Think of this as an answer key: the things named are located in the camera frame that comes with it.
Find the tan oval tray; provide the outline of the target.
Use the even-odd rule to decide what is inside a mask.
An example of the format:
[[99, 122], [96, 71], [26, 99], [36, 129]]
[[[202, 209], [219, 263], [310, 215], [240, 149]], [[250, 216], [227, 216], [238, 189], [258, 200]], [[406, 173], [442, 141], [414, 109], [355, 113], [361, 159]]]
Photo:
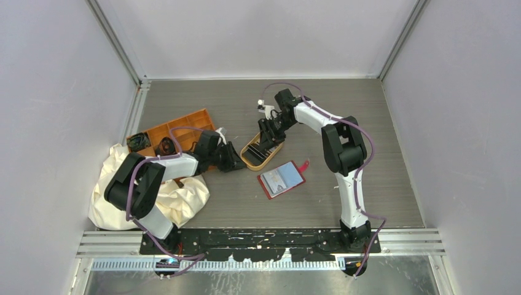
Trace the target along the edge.
[[260, 151], [258, 148], [261, 138], [260, 135], [261, 134], [258, 133], [254, 136], [240, 152], [241, 160], [251, 171], [262, 170], [283, 147], [283, 143], [280, 143], [268, 150]]

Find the black credit card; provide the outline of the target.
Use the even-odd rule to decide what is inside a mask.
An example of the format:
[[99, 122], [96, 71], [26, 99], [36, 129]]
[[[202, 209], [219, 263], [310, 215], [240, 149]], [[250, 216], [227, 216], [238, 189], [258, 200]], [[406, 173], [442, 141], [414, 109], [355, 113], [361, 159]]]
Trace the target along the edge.
[[243, 157], [252, 165], [252, 166], [259, 166], [262, 165], [266, 160], [267, 157], [263, 156], [258, 151], [258, 144], [253, 143], [246, 146], [246, 150], [243, 153]]

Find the red leather card holder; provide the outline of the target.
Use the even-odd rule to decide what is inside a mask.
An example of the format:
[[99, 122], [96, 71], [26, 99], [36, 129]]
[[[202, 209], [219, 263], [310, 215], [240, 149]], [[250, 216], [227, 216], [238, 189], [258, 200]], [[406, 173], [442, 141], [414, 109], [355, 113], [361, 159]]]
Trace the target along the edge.
[[289, 161], [279, 167], [259, 174], [257, 180], [267, 198], [271, 200], [304, 184], [306, 182], [304, 171], [308, 166], [308, 160], [302, 165], [297, 165], [294, 161]]

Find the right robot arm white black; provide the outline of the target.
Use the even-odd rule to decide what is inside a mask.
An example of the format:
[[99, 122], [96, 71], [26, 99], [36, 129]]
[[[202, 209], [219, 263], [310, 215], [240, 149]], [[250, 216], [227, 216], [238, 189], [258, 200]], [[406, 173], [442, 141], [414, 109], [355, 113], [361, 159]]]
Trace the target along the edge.
[[366, 160], [372, 158], [357, 120], [333, 115], [308, 97], [293, 95], [289, 89], [279, 91], [275, 101], [278, 109], [266, 109], [265, 117], [258, 121], [259, 150], [264, 152], [283, 143], [286, 131], [295, 124], [306, 125], [321, 135], [324, 161], [339, 185], [341, 244], [348, 252], [357, 252], [371, 236], [362, 176]]

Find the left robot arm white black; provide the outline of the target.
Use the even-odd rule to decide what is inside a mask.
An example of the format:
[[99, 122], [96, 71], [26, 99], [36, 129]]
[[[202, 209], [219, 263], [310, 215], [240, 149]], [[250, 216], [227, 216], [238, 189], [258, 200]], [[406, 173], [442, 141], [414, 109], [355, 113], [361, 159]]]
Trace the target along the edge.
[[160, 212], [155, 202], [160, 185], [168, 180], [197, 176], [209, 167], [221, 172], [246, 168], [233, 144], [213, 130], [202, 130], [195, 147], [174, 155], [145, 157], [136, 152], [126, 156], [104, 192], [105, 201], [123, 211], [155, 237], [155, 245], [165, 254], [179, 246], [179, 237], [172, 233], [174, 224]]

